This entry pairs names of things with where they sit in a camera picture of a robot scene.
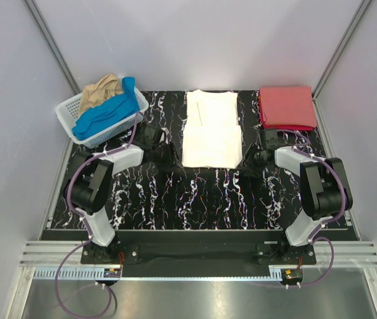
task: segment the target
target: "tan garment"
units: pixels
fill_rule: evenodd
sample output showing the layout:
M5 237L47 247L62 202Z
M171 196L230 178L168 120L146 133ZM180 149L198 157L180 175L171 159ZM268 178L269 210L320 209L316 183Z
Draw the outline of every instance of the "tan garment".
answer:
M80 116L88 109L101 105L105 100L123 93L122 85L116 76L107 74L96 84L90 84L84 87L78 114Z

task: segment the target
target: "blue cloth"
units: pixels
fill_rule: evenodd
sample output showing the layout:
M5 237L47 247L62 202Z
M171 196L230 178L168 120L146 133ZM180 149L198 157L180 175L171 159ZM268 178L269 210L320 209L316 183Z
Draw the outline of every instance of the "blue cloth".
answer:
M72 129L78 140L90 138L140 110L134 91L135 78L123 78L122 87L123 94L113 96L80 116Z

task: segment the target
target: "red towel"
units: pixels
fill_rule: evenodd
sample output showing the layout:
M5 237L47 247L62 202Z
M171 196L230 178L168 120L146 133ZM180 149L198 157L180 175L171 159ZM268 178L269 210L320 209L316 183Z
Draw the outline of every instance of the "red towel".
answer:
M259 109L264 128L312 131L316 127L309 86L261 88Z

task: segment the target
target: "black marble mat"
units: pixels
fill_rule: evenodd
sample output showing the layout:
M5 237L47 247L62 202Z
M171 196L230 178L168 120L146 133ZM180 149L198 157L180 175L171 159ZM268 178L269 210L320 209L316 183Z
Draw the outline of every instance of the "black marble mat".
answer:
M181 158L186 93L144 92L144 96L150 103L147 117L153 125L170 130ZM240 91L237 101L245 153L251 143L259 143L258 92ZM325 156L318 130L307 135L312 142L308 151ZM111 150L129 137L130 132L124 132L93 151ZM284 138L295 141L292 136ZM72 155L79 148L84 147L73 146ZM273 166L262 171L262 178L253 178L232 169L162 172L149 163L114 176L106 210L115 229L281 229L301 210L299 179ZM341 218L329 227L346 228L346 221ZM80 228L82 223L60 197L50 229Z

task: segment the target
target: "laundry basket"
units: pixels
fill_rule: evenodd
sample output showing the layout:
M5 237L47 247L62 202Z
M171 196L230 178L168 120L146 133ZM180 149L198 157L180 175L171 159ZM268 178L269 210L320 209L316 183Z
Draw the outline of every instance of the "laundry basket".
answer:
M134 91L136 95L136 100L138 101L138 105L140 106L140 111L144 113L148 109L148 102L146 98L144 98L144 95L142 95L142 93L137 88L135 88ZM123 132L124 130L131 128L135 123L136 114L133 114L121 120L120 122L115 123L115 125L106 128L105 130L91 136L90 138L87 138L83 141L79 141L76 138L76 136L73 135L72 129L76 125L76 121L78 119L78 110L81 98L82 93L73 96L72 98L69 98L67 101L60 103L55 108L55 113L57 113L57 117L60 120L61 125L63 125L63 128L66 130L68 136L70 136L70 138L76 144L83 144L87 148L94 148L100 145L101 143L105 142L106 140L109 140L113 136L116 136L117 134ZM138 123L144 119L140 114L138 114L137 117Z

